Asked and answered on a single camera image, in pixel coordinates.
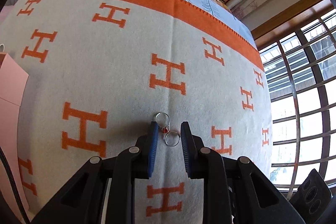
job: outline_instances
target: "silver ring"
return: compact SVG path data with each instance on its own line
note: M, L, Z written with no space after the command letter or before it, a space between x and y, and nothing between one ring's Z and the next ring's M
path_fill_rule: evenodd
M177 144L169 145L169 144L167 143L167 136L168 136L170 133L175 133L175 134L178 136L178 142L177 142ZM165 143L166 143L166 145L173 147L173 146L176 146L176 145L178 145L178 144L180 143L180 139L181 139L181 135L180 135L179 133L177 133L177 132L175 132L175 131L169 131L169 132L167 133L167 135L165 136Z
M168 124L165 125L165 126L162 126L162 127L160 126L160 127L161 127L161 130L162 130L163 132L164 132L164 129L167 129L167 130L169 131L170 117L169 117L169 115L168 115L167 113L159 112L158 114L156 114L156 115L155 115L155 118L154 118L155 122L157 122L157 118L158 118L158 116L159 116L160 114L166 115L166 116L168 117Z

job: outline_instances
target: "ring band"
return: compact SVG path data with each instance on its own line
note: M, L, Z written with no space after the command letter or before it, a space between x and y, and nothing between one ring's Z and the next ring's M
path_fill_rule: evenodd
M174 145L169 145L168 143L167 143L167 136L170 134L170 133L175 133L176 135L178 135L178 142L176 143L176 144L174 144ZM168 145L168 146L176 146L176 145L178 145L179 143L180 143L180 139L181 139L181 135L180 134L178 134L177 132L175 132L175 131L169 131L168 133L167 133L167 135L165 136L165 143L166 143L166 145Z
M167 116L167 118L168 118L168 124L167 124L167 125L164 125L164 126L160 126L161 129L167 128L167 129L169 130L170 117L169 117L169 115L168 115L167 113L159 112L158 114L156 114L156 115L155 115L155 118L154 118L155 122L157 122L157 118L158 118L158 116L159 116L160 114L163 114L163 115Z

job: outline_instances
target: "black cable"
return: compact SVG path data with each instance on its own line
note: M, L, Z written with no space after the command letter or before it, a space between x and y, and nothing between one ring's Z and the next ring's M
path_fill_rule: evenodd
M5 157L5 154L3 153L2 149L1 149L1 147L0 147L0 159L1 159L1 162L2 162L2 164L3 164L3 166L6 170L6 173L7 173L9 182L10 182L10 186L12 187L12 191L13 191L17 206L19 207L20 213L21 213L24 221L26 222L26 224L30 224L29 218L26 214L26 211L25 211L25 209L23 207L23 204L22 204L22 201L20 199L19 191L17 190L12 170L9 167L8 161Z

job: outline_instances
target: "ring with red gemstone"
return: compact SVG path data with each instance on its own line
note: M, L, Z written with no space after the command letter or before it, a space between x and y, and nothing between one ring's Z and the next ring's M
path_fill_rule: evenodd
M159 112L158 114L156 114L155 115L155 122L157 122L157 124L161 128L162 133L168 133L169 132L170 118L169 118L169 115L167 113Z

